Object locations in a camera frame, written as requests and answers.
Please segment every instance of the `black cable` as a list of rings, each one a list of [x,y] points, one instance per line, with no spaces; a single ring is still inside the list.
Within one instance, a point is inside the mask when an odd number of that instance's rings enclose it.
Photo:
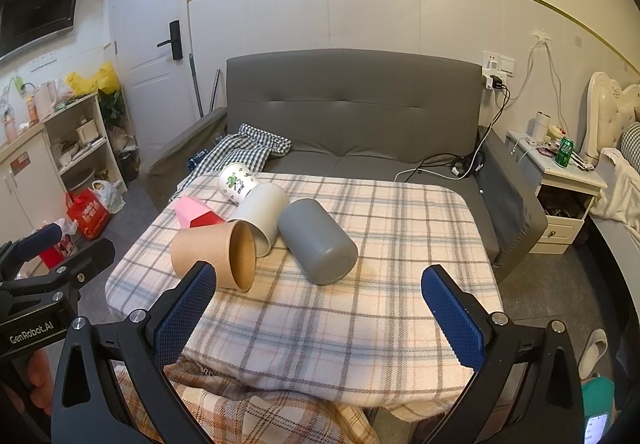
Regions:
[[[504,95],[504,101],[502,103],[502,106],[500,107],[500,110],[498,110],[498,113],[495,114],[494,119],[491,120],[491,123],[489,123],[489,126],[487,126],[487,130],[490,130],[498,121],[498,119],[500,119],[500,117],[502,116],[502,113],[504,112],[505,107],[507,106],[507,103],[511,100],[511,91],[507,88],[507,85],[505,85],[504,83],[499,84],[499,86],[497,87],[498,90],[502,91],[502,94]],[[414,170],[409,174],[409,177],[407,177],[404,182],[407,183],[409,182],[409,180],[416,174],[416,172],[418,172],[419,169],[421,168],[430,168],[430,167],[438,167],[438,166],[455,166],[456,163],[460,163],[463,166],[463,171],[465,171],[465,161],[468,160],[470,157],[472,157],[471,161],[469,161],[469,166],[472,166],[476,160],[476,157],[478,156],[478,154],[476,153],[478,147],[474,146],[474,151],[467,154],[467,155],[457,155],[455,153],[450,153],[450,152],[443,152],[443,153],[435,153],[433,155],[429,155],[427,157],[425,157],[420,164],[414,168]],[[432,163],[432,164],[427,164],[425,165],[424,163],[428,160],[428,159],[433,159],[434,157],[440,157],[443,155],[450,155],[451,157],[453,157],[453,159],[451,161],[442,161],[442,162],[438,162],[438,163]]]
[[[452,161],[438,161],[437,163],[424,164],[428,159],[433,159],[434,157],[441,157],[443,155],[450,155],[451,157],[454,157],[454,158],[460,157],[458,154],[451,153],[450,151],[443,151],[441,153],[434,153],[433,155],[428,155],[422,161],[420,161],[420,164],[411,172],[409,177],[407,177],[404,180],[404,182],[409,182],[409,179],[411,179],[415,175],[415,172],[417,172],[419,168],[432,168],[432,167],[446,166],[447,164],[451,164]]]

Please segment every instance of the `cabinet door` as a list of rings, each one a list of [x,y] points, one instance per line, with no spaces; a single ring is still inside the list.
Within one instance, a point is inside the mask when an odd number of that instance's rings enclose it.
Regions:
[[[65,190],[42,133],[23,144],[4,164],[12,177],[18,201],[35,228],[66,215]]]
[[[10,179],[6,172],[0,171],[0,245],[9,240],[15,242],[33,231],[33,226],[18,202]],[[29,275],[39,263],[40,258],[36,257],[24,264],[22,270]]]

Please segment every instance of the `pink box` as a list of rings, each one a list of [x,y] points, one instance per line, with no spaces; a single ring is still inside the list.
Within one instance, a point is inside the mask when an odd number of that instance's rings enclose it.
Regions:
[[[196,197],[180,197],[175,202],[174,210],[182,229],[212,226],[225,222]]]

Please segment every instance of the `red shopping bag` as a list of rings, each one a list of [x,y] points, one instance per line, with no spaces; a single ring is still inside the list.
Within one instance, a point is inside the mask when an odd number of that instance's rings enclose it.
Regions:
[[[78,221],[78,229],[89,240],[100,236],[110,217],[107,208],[88,188],[75,197],[66,194],[66,214],[71,220]]]

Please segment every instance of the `nightstand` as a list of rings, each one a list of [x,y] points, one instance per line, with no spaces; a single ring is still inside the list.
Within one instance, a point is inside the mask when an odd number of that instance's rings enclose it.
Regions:
[[[562,255],[584,224],[584,219],[606,183],[595,171],[569,164],[562,168],[529,143],[530,135],[509,131],[506,144],[520,171],[545,209],[549,222],[530,253]]]

